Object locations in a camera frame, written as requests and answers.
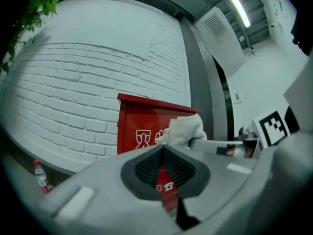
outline white cloth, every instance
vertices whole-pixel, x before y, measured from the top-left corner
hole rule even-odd
[[[191,139],[207,139],[199,114],[171,119],[169,127],[164,129],[164,135],[157,138],[156,143],[188,148]]]

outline red fire hydrant cabinet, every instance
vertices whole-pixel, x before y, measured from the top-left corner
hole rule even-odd
[[[201,112],[195,108],[121,93],[117,99],[121,101],[117,154],[155,145],[171,119]]]

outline red bottle cap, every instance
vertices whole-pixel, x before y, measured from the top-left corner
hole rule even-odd
[[[34,160],[34,165],[40,165],[40,161],[39,160]]]

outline white label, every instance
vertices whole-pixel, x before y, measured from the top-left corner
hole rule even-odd
[[[230,163],[227,166],[227,169],[228,170],[233,170],[233,171],[236,171],[236,172],[239,172],[239,173],[243,173],[243,174],[250,174],[252,172],[252,169],[247,168],[247,167],[243,167],[243,166],[241,166],[239,164],[234,164],[234,163]]]
[[[174,184],[173,182],[167,183],[167,184],[164,186],[165,191],[168,191],[168,190],[173,189],[173,184]]]
[[[157,191],[162,191],[162,185],[157,185],[157,186],[156,186],[156,190],[157,190]]]
[[[77,220],[90,202],[94,191],[88,187],[81,187],[79,191],[62,207],[55,217],[55,221],[62,225]]]
[[[150,138],[151,138],[151,130],[136,130],[136,141],[138,144],[136,149],[148,147]]]
[[[164,135],[164,131],[163,130],[160,130],[159,132],[156,133],[156,136],[155,136],[155,143],[157,144],[157,139],[162,137]]]
[[[45,179],[45,180],[37,180],[37,181],[38,181],[38,184],[39,184],[40,186],[47,186],[47,184],[48,184],[47,179]]]

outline metal ceiling beam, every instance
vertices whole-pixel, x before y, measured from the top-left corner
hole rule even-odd
[[[251,35],[251,32],[250,32],[249,29],[247,29],[247,33],[248,33],[248,35],[249,35],[249,38],[251,39],[251,38],[252,38],[252,35]]]
[[[265,20],[262,20],[262,21],[260,21],[258,23],[255,23],[254,25],[251,25],[250,30],[253,29],[253,31],[257,31],[258,29],[261,29],[261,28],[263,28],[263,27],[265,27],[267,25],[268,25],[268,22],[265,19]]]
[[[225,16],[228,17],[228,16],[230,16],[231,14],[233,14],[233,12],[232,12],[232,11],[229,11],[229,12],[227,12],[227,13],[225,14]]]
[[[249,14],[252,11],[256,10],[255,8],[260,7],[260,6],[263,8],[263,5],[261,3],[256,3],[256,4],[253,4],[252,6],[250,6],[249,8],[245,7],[245,11]]]
[[[235,31],[235,34],[241,36],[243,33],[242,33],[241,29],[239,28],[239,29],[237,29],[237,30]]]
[[[208,12],[210,9],[213,8],[213,5],[208,1],[208,0],[204,0],[207,3],[207,6],[202,9],[194,18],[195,20],[200,19],[200,17],[202,17],[206,12]]]
[[[248,34],[246,32],[246,28],[244,26],[244,24],[242,23],[241,19],[238,18],[237,16],[237,12],[234,10],[234,7],[232,4],[230,4],[229,0],[225,0],[226,4],[228,5],[228,7],[230,8],[230,10],[233,12],[234,16],[235,16],[235,19],[237,20],[239,26],[240,26],[240,30],[242,31],[244,37],[245,37],[245,41],[246,41],[246,45],[248,47],[250,47],[250,40],[248,38]]]
[[[238,24],[238,22],[235,21],[235,22],[231,23],[230,26],[235,27],[237,24]]]
[[[257,9],[257,10],[253,10],[253,11],[249,12],[248,14],[249,14],[249,15],[252,15],[252,14],[259,13],[259,12],[261,12],[261,11],[264,11],[264,7],[259,8],[259,9]]]
[[[266,31],[268,31],[268,28],[266,28],[266,29],[264,29],[264,30],[259,31],[259,32],[257,32],[256,34],[253,34],[253,35],[252,35],[252,38],[254,38],[255,36],[260,35],[260,34],[262,34],[262,33],[266,32]]]
[[[264,41],[264,40],[269,39],[269,38],[270,38],[269,35],[266,36],[266,37],[259,38],[259,39],[257,39],[257,40],[254,40],[254,41],[253,41],[253,44],[259,43],[259,42]]]
[[[215,4],[214,5],[214,7],[219,7],[222,3],[224,3],[225,2],[225,0],[221,0],[221,1],[219,1],[217,4]]]
[[[249,0],[248,2],[244,2],[243,5],[247,6],[250,5],[252,2],[258,2],[259,0]]]

